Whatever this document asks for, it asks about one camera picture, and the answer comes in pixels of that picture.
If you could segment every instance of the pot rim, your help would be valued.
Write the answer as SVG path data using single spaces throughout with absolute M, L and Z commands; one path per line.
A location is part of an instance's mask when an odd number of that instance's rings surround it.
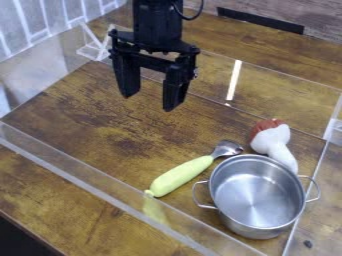
M 271 159 L 271 158 L 267 157 L 267 156 L 261 156 L 261 155 L 256 155 L 256 154 L 244 154 L 244 155 L 233 156 L 233 157 L 225 159 L 225 160 L 221 161 L 220 164 L 215 167 L 215 169 L 213 169 L 213 171 L 212 171 L 212 173 L 211 173 L 211 175 L 209 175 L 209 180 L 208 180 L 209 196 L 211 196 L 211 199 L 212 199 L 213 204 L 215 204 L 215 198 L 213 198 L 213 196 L 212 196 L 212 189 L 211 189 L 211 180 L 212 180 L 212 178 L 213 178 L 215 173 L 217 173 L 219 169 L 221 168 L 221 165 L 224 165 L 227 162 L 232 162 L 232 161 L 235 161 L 235 160 L 237 160 L 237 159 L 240 159 L 240 158 L 241 158 L 241 159 L 243 159 L 243 158 L 251 159 L 249 157 L 252 157 L 253 159 L 265 160 L 269 164 L 272 164 L 272 165 L 280 167 L 281 169 L 284 169 L 285 172 L 289 173 L 289 175 L 293 177 L 293 180 L 296 180 L 297 185 L 299 185 L 300 193 L 301 193 L 301 195 L 303 195 L 303 203 L 301 203 L 301 206 L 300 206 L 300 210 L 297 211 L 295 217 L 293 217 L 287 223 L 284 223 L 284 224 L 281 224 L 281 225 L 279 225 L 279 226 L 273 226 L 273 227 L 256 227 L 256 226 L 251 226 L 251 225 L 247 225 L 245 223 L 239 222 L 239 221 L 235 220 L 232 217 L 229 217 L 228 215 L 225 215 L 225 214 L 220 211 L 220 209 L 219 209 L 217 207 L 216 207 L 216 208 L 217 208 L 217 210 L 219 210 L 219 213 L 220 213 L 224 217 L 227 217 L 227 218 L 228 218 L 229 220 L 232 220 L 236 224 L 239 224 L 240 226 L 243 226 L 243 227 L 245 227 L 245 228 L 252 228 L 252 229 L 257 229 L 257 230 L 267 230 L 267 231 L 277 230 L 277 229 L 281 229 L 281 228 L 289 226 L 289 225 L 297 220 L 299 216 L 300 216 L 301 213 L 303 213 L 304 206 L 305 206 L 305 200 L 304 200 L 304 199 L 305 199 L 305 193 L 304 193 L 303 185 L 301 185 L 301 183 L 300 183 L 300 181 L 299 181 L 299 179 L 297 179 L 296 174 L 293 174 L 293 173 L 287 169 L 287 167 L 285 167 L 281 163 L 279 163 L 277 161 L 275 161 L 273 159 Z

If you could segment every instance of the pot handle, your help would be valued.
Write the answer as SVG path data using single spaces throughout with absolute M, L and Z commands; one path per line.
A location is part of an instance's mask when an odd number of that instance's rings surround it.
M 315 189 L 316 189 L 316 197 L 312 198 L 312 199 L 305 200 L 305 203 L 309 203 L 309 202 L 317 200 L 317 199 L 320 198 L 320 189 L 319 189 L 319 186 L 317 186 L 315 180 L 313 180 L 311 177 L 305 176 L 305 175 L 297 175 L 297 178 L 305 178 L 305 179 L 308 179 L 308 180 L 313 183 Z
M 197 202 L 197 199 L 196 199 L 196 196 L 195 196 L 195 189 L 196 189 L 197 184 L 204 184 L 204 183 L 208 183 L 208 180 L 197 181 L 197 182 L 193 184 L 193 186 L 192 186 L 192 200 L 193 200 L 195 204 L 197 205 L 197 207 L 205 208 L 205 209 L 217 210 L 217 208 L 216 208 L 215 206 L 204 205 L 204 204 L 200 204 L 200 203 Z

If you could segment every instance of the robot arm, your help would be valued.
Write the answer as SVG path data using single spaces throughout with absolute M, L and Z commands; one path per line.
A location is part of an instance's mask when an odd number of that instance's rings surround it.
M 133 32 L 112 30 L 109 50 L 113 72 L 124 97 L 140 90 L 140 68 L 165 74 L 162 81 L 162 109 L 184 101 L 191 80 L 196 77 L 196 55 L 200 50 L 181 41 L 181 21 L 195 19 L 182 15 L 182 0 L 133 0 Z M 141 54 L 177 53 L 173 61 Z

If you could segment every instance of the stainless steel pot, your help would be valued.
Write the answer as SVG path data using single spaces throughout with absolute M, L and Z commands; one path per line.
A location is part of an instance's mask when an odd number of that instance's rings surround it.
M 315 185 L 317 196 L 305 200 L 299 178 Z M 195 189 L 208 183 L 215 206 L 200 204 Z M 259 155 L 241 155 L 224 160 L 209 180 L 192 187 L 196 205 L 215 209 L 224 225 L 239 235 L 252 239 L 276 237 L 299 218 L 304 204 L 320 197 L 319 187 L 307 176 L 296 176 L 280 163 Z

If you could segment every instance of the black cable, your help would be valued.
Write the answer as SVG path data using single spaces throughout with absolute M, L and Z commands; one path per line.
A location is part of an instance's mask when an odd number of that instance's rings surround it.
M 172 6 L 173 6 L 173 8 L 174 8 L 174 11 L 176 11 L 177 15 L 181 17 L 181 19 L 182 19 L 182 20 L 193 20 L 193 19 L 196 19 L 196 18 L 197 18 L 197 16 L 200 15 L 200 13 L 201 13 L 201 11 L 203 11 L 203 7 L 204 7 L 204 0 L 201 0 L 201 2 L 200 2 L 200 7 L 199 7 L 199 10 L 197 10 L 197 13 L 196 13 L 192 17 L 186 17 L 186 16 L 184 16 L 184 14 L 178 11 L 177 6 L 176 6 L 176 4 L 174 4 L 174 2 L 173 2 L 173 1 L 172 1 Z

